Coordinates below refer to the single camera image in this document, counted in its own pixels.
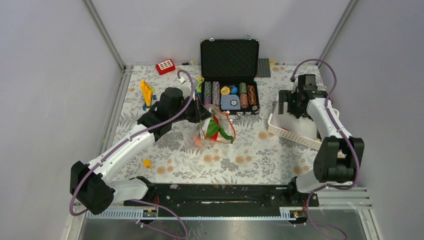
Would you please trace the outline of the orange peach toy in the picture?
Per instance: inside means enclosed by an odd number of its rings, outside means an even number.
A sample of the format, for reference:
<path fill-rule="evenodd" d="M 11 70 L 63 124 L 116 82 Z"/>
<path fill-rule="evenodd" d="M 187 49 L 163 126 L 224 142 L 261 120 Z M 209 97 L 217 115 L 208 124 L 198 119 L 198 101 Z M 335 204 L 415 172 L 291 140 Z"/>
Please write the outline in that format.
<path fill-rule="evenodd" d="M 203 141 L 202 141 L 202 139 L 199 136 L 194 139 L 194 145 L 197 148 L 200 148 L 200 147 L 203 147 L 204 146 Z"/>

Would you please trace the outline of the clear zip top bag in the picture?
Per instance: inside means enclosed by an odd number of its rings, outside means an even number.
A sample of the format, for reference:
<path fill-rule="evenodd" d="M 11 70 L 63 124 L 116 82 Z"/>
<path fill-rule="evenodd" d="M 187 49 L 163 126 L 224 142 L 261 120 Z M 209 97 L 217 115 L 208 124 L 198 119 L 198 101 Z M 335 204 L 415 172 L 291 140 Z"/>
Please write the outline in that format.
<path fill-rule="evenodd" d="M 194 146 L 209 148 L 215 144 L 233 144 L 236 140 L 236 129 L 230 119 L 229 111 L 222 112 L 212 104 L 206 104 L 205 108 L 211 116 L 197 125 L 194 132 Z"/>

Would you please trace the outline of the red chili pepper toy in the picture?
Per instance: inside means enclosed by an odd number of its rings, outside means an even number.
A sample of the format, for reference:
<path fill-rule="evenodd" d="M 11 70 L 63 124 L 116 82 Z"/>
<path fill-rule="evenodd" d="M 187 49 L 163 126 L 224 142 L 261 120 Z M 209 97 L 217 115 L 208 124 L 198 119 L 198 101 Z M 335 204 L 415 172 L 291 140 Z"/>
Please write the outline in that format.
<path fill-rule="evenodd" d="M 218 138 L 218 135 L 219 135 L 219 133 L 217 132 L 217 133 L 215 133 L 212 137 L 211 137 L 211 139 L 212 140 L 214 140 L 214 141 L 216 141 L 217 140 L 217 138 Z"/>

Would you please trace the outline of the green chili pepper toy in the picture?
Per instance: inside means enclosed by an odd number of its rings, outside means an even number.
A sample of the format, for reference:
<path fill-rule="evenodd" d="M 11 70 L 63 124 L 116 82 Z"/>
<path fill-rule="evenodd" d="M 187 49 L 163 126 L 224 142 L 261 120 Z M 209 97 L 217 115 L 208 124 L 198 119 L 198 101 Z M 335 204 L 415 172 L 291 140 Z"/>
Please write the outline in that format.
<path fill-rule="evenodd" d="M 228 140 L 229 142 L 230 142 L 230 144 L 233 144 L 233 142 L 234 142 L 234 137 L 232 136 L 232 135 L 228 135 L 226 132 L 225 132 L 225 130 L 224 130 L 224 128 L 223 127 L 219 127 L 219 129 L 218 129 L 218 131 L 219 131 L 219 133 L 220 133 L 220 135 L 225 139 L 225 140 Z"/>

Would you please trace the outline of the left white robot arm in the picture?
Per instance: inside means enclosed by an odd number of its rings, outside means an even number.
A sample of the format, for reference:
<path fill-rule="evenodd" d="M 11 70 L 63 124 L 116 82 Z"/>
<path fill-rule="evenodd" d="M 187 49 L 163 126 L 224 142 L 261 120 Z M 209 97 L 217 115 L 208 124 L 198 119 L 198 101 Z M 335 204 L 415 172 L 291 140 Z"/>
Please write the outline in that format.
<path fill-rule="evenodd" d="M 85 206 L 84 213 L 93 214 L 100 214 L 118 202 L 138 200 L 144 206 L 152 204 L 155 192 L 144 177 L 115 181 L 115 175 L 139 152 L 167 134 L 174 123 L 197 124 L 211 116 L 194 93 L 184 96 L 179 88 L 166 88 L 118 143 L 88 163 L 77 161 L 71 167 L 70 214 L 78 216 L 74 211 L 75 201 Z"/>

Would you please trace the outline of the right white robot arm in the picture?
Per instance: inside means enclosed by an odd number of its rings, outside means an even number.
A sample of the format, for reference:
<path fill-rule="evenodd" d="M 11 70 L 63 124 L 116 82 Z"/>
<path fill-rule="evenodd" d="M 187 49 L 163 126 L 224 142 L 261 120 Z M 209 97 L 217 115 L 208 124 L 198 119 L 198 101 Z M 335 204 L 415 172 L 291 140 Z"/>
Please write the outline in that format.
<path fill-rule="evenodd" d="M 278 114 L 311 119 L 322 140 L 312 170 L 294 177 L 282 195 L 291 205 L 302 207 L 309 205 L 317 191 L 327 187 L 349 190 L 356 185 L 365 143 L 344 128 L 329 94 L 318 89 L 315 75 L 299 75 L 294 83 L 292 90 L 278 92 Z"/>

